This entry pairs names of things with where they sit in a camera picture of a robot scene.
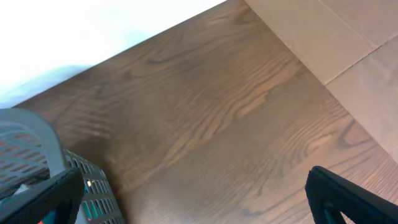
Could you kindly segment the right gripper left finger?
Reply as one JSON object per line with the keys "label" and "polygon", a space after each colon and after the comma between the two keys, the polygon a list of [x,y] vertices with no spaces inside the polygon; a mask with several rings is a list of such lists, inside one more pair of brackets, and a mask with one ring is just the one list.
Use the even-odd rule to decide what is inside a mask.
{"label": "right gripper left finger", "polygon": [[79,169],[67,169],[1,203],[1,223],[75,223],[84,196]]}

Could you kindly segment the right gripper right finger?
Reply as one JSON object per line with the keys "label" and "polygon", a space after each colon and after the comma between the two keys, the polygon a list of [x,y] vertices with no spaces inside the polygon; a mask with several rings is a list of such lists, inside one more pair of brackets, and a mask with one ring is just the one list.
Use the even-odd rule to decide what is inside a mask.
{"label": "right gripper right finger", "polygon": [[315,166],[305,184],[308,204],[316,224],[397,223],[397,205],[342,178],[328,169]]}

